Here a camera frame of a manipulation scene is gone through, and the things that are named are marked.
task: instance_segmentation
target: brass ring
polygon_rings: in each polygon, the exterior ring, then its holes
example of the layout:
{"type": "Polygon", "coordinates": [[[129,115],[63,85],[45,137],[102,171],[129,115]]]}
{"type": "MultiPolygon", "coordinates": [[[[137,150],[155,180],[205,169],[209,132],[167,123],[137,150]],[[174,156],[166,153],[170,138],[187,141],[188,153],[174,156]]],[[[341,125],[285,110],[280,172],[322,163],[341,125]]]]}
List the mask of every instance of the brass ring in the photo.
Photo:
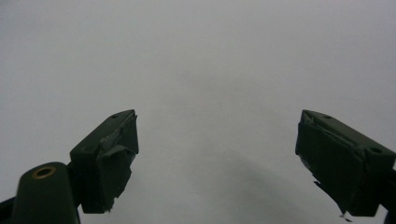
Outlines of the brass ring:
{"type": "Polygon", "coordinates": [[[50,175],[53,175],[53,173],[55,173],[55,171],[56,171],[56,168],[53,166],[44,166],[44,167],[41,167],[40,169],[37,169],[36,171],[34,171],[32,174],[32,178],[33,179],[43,179],[50,175]]]}

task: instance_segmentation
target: white tabletop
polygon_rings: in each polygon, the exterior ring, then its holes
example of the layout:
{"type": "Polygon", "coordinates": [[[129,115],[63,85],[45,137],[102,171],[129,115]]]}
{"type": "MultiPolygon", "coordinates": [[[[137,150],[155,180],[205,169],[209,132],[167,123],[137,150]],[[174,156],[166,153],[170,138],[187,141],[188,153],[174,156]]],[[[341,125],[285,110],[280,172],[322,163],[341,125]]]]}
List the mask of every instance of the white tabletop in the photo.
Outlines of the white tabletop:
{"type": "MultiPolygon", "coordinates": [[[[109,115],[138,114],[101,223],[346,223],[294,154],[302,109],[396,146],[394,1],[5,0],[0,200],[109,115]]],[[[349,217],[355,223],[382,223],[349,217]]]]}

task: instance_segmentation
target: white surface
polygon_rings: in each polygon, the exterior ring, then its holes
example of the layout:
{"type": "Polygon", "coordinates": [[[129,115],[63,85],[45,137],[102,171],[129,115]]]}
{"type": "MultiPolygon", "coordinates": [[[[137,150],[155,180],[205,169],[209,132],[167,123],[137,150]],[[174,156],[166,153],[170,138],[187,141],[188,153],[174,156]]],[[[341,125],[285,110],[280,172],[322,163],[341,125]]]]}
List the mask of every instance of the white surface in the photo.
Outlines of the white surface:
{"type": "MultiPolygon", "coordinates": [[[[346,223],[294,155],[301,110],[396,146],[394,1],[0,3],[0,200],[133,108],[141,153],[89,223],[346,223]]],[[[355,218],[355,223],[382,223],[355,218]]]]}

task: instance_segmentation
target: screw hole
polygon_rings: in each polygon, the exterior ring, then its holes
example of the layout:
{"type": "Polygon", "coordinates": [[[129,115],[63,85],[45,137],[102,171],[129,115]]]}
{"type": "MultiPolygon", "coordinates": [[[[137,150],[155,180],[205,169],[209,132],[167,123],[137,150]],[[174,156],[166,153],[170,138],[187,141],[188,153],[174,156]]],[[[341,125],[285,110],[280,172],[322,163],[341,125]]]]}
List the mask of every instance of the screw hole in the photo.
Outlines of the screw hole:
{"type": "Polygon", "coordinates": [[[376,148],[376,147],[370,147],[370,150],[371,150],[372,152],[375,152],[375,153],[382,153],[381,149],[378,149],[378,148],[376,148]]]}
{"type": "Polygon", "coordinates": [[[55,173],[56,168],[53,166],[46,166],[46,167],[42,167],[38,170],[36,170],[33,174],[32,177],[34,179],[43,179],[46,178],[50,175],[53,175],[53,173],[55,173]]]}

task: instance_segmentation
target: gray surface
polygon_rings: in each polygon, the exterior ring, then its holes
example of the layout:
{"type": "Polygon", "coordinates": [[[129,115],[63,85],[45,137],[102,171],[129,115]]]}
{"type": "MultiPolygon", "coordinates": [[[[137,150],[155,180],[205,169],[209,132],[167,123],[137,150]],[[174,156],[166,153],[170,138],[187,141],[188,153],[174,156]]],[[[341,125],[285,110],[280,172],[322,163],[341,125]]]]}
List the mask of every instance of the gray surface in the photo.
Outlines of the gray surface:
{"type": "MultiPolygon", "coordinates": [[[[294,155],[303,108],[396,145],[394,1],[0,2],[0,200],[108,115],[141,154],[82,223],[345,223],[294,155]]],[[[382,223],[352,218],[355,223],[382,223]]]]}

